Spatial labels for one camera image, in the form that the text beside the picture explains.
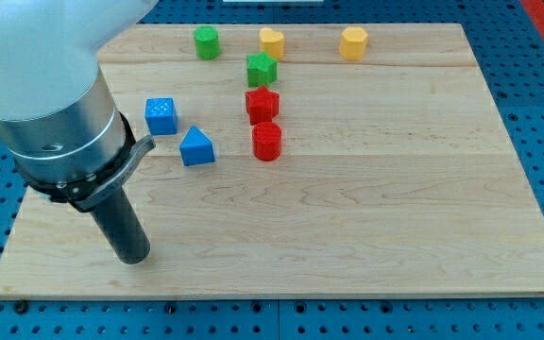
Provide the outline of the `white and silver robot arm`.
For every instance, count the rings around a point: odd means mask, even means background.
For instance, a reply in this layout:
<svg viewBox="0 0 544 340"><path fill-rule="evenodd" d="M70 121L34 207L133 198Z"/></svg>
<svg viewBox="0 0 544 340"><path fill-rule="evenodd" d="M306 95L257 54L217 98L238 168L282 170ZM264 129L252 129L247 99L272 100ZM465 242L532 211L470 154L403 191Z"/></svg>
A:
<svg viewBox="0 0 544 340"><path fill-rule="evenodd" d="M0 0L0 140L23 176L73 182L120 159L128 133L98 50L156 0Z"/></svg>

